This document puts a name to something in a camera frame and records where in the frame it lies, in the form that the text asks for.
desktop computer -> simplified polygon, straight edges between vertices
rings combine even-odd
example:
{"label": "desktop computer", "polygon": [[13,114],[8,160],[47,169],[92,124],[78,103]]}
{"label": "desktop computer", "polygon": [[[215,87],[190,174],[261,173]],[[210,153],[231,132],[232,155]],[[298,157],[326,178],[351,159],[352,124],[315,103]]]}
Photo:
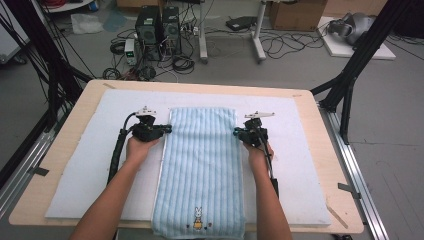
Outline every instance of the desktop computer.
{"label": "desktop computer", "polygon": [[162,24],[164,29],[166,53],[181,54],[181,34],[178,7],[169,6],[163,9]]}
{"label": "desktop computer", "polygon": [[146,54],[147,60],[161,60],[162,49],[160,44],[164,37],[159,6],[142,6],[135,23],[135,30],[141,52]]}

gray floor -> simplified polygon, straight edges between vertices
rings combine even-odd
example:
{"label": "gray floor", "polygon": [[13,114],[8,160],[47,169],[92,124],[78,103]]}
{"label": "gray floor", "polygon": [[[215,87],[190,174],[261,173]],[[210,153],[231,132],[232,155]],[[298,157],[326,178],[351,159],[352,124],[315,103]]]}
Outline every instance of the gray floor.
{"label": "gray floor", "polygon": [[[111,20],[110,10],[101,10],[101,22]],[[61,16],[63,22],[69,18]],[[225,19],[207,25],[224,28]],[[70,35],[69,41],[96,76],[110,67],[110,40],[132,28],[124,22],[116,32]],[[398,42],[424,57],[424,46]],[[424,116],[423,60],[386,45],[395,61],[372,60],[355,85],[349,137],[374,202],[391,239],[421,239],[424,234]],[[337,76],[348,59],[330,57],[327,50],[305,49],[282,59],[268,58],[258,65],[248,37],[215,34],[208,36],[207,65],[193,55],[195,71],[190,75],[163,74],[156,81],[196,84],[312,89]],[[84,70],[71,54],[72,64]],[[0,167],[26,137],[47,109],[42,89],[31,65],[0,66]],[[11,226],[8,211],[0,221],[0,239],[65,239],[71,228]],[[124,231],[121,239],[146,236],[139,230]],[[294,234],[295,239],[332,239],[328,234]],[[372,239],[366,229],[354,239]]]}

hand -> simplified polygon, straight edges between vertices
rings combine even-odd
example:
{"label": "hand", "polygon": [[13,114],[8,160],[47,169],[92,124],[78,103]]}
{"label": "hand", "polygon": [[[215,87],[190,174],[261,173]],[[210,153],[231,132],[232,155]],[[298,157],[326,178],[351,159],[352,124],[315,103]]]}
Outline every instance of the hand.
{"label": "hand", "polygon": [[[268,175],[268,165],[265,158],[265,150],[263,146],[255,148],[249,144],[243,143],[247,151],[249,151],[249,165],[252,169],[254,175],[261,173]],[[267,143],[268,152],[271,154],[271,160],[274,157],[274,150],[272,150],[271,145]]]}
{"label": "hand", "polygon": [[159,139],[151,142],[142,142],[135,137],[131,137],[127,143],[127,161],[136,162],[141,165],[146,160],[150,148],[158,142]]}

striped cloth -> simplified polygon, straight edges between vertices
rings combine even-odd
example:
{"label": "striped cloth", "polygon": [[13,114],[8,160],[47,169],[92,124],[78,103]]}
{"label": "striped cloth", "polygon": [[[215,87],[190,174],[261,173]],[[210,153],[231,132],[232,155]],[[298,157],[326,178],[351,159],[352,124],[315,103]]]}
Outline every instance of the striped cloth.
{"label": "striped cloth", "polygon": [[152,227],[171,239],[244,235],[240,143],[235,111],[175,108],[167,136]]}

cartoon rabbit print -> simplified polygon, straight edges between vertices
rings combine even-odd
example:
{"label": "cartoon rabbit print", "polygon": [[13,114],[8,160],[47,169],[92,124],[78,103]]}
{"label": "cartoon rabbit print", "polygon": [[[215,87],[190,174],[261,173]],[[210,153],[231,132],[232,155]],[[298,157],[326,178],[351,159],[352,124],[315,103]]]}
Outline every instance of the cartoon rabbit print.
{"label": "cartoon rabbit print", "polygon": [[194,216],[196,217],[196,219],[194,220],[194,225],[193,228],[196,230],[200,230],[202,229],[202,207],[198,208],[196,207],[195,209],[195,214]]}

